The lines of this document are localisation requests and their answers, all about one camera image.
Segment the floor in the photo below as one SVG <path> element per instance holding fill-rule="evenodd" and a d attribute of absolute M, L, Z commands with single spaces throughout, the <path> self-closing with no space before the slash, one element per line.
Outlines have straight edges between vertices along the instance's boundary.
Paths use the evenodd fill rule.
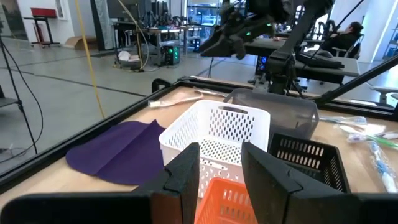
<path fill-rule="evenodd" d="M 8 49 L 22 70 L 26 82 L 39 100 L 44 114 L 44 130 L 37 143 L 38 152 L 45 151 L 54 144 L 82 131 L 101 120 L 95 94 L 91 86 L 90 74 L 84 51 L 67 48 L 32 48 L 26 42 L 5 41 Z M 189 53 L 181 58 L 177 68 L 161 68 L 153 72 L 132 73 L 113 68 L 113 56 L 92 58 L 99 96 L 109 116 L 150 95 L 150 84 L 155 78 L 170 82 L 184 75 L 207 76 L 210 58 L 201 58 Z M 216 58 L 211 69 L 211 77 L 245 83 L 253 77 L 256 58 L 248 55 L 244 60 Z M 360 65 L 361 73 L 376 66 Z M 14 64 L 12 74 L 24 104 L 27 117 L 36 138 L 40 132 L 39 109 L 24 85 Z M 7 97 L 15 98 L 4 57 L 0 56 L 0 85 Z M 394 86 L 398 78 L 394 71 L 387 72 L 370 81 L 373 85 Z M 306 83 L 311 93 L 324 93 L 338 85 L 317 81 Z M 366 85 L 345 94 L 346 98 L 377 101 L 379 95 Z M 0 108 L 0 148 L 13 148 L 18 154 L 31 145 L 31 139 L 22 113 L 16 105 Z M 33 149 L 19 157 L 12 157 L 11 151 L 0 153 L 0 173 L 7 171 L 35 154 Z"/>

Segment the purple cloth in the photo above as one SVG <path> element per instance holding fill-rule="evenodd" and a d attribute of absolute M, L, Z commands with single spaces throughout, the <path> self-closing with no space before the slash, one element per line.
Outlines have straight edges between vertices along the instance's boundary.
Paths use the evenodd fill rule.
<path fill-rule="evenodd" d="M 164 167 L 156 121 L 113 126 L 93 140 L 69 150 L 66 159 L 75 170 L 115 184 L 140 185 Z"/>

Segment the wooden table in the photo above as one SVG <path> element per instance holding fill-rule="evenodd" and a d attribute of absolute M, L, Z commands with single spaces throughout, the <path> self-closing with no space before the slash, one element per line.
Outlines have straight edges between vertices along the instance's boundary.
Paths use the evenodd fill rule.
<path fill-rule="evenodd" d="M 165 95 L 162 100 L 170 99 L 178 93 L 190 93 L 193 89 L 179 87 L 178 89 Z M 206 96 L 211 100 L 223 100 L 219 96 Z M 163 127 L 168 127 L 175 121 L 192 103 L 171 106 L 168 108 L 149 109 L 144 108 L 138 113 L 129 117 L 126 121 L 140 121 L 150 123 L 154 119 Z M 332 113 L 329 111 L 319 111 L 321 115 L 349 116 L 347 114 Z M 368 125 L 364 128 L 370 133 L 390 131 L 398 129 L 398 123 L 377 119 L 368 119 Z M 374 170 L 371 162 L 371 154 L 365 143 L 348 144 L 346 137 L 339 129 L 334 128 L 334 124 L 319 122 L 312 139 L 314 141 L 332 144 L 340 149 L 347 178 L 352 192 L 385 192 L 384 186 Z M 398 159 L 398 151 L 395 149 L 383 148 L 390 161 Z M 391 162 L 395 170 L 398 164 Z M 10 200 L 25 194 L 32 193 L 51 193 L 51 192 L 128 192 L 136 188 L 131 185 L 119 185 L 105 182 L 96 177 L 88 176 L 71 169 L 65 158 L 49 165 L 32 177 L 29 177 L 19 185 L 13 187 L 0 195 L 0 207 Z"/>

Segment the white plastic basket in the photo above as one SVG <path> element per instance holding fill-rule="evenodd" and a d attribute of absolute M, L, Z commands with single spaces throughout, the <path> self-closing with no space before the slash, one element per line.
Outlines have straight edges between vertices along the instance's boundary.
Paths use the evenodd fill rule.
<path fill-rule="evenodd" d="M 267 151 L 270 114 L 264 110 L 212 100 L 200 100 L 160 136 L 164 164 L 192 142 L 200 145 L 199 197 L 210 180 L 227 178 L 244 183 L 241 143 L 251 142 Z"/>

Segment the yellow cable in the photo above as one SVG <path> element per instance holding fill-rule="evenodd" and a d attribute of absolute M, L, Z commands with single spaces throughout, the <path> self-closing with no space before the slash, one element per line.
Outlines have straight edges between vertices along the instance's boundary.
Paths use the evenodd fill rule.
<path fill-rule="evenodd" d="M 95 74 L 94 74 L 94 70 L 93 70 L 93 64 L 91 63 L 90 52 L 88 51 L 85 28 L 84 28 L 83 19 L 81 18 L 81 13 L 80 13 L 79 0 L 75 0 L 75 6 L 76 6 L 76 11 L 77 11 L 77 16 L 79 18 L 81 36 L 83 37 L 83 43 L 85 45 L 87 62 L 88 62 L 88 67 L 90 69 L 91 81 L 93 82 L 95 97 L 97 98 L 97 102 L 98 102 L 99 110 L 101 111 L 102 118 L 105 118 L 104 110 L 102 109 L 102 105 L 101 105 L 100 96 L 98 94 L 97 84 L 95 82 Z"/>

